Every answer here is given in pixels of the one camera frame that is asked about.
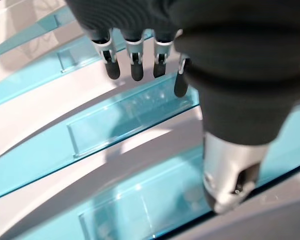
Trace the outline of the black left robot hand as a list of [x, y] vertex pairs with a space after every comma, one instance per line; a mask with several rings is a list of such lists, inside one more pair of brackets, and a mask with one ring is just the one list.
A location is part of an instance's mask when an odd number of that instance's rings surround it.
[[300, 0], [69, 0], [100, 49], [108, 31], [162, 33], [185, 56], [181, 81], [198, 91], [203, 182], [217, 214], [255, 188], [270, 143], [300, 100]]

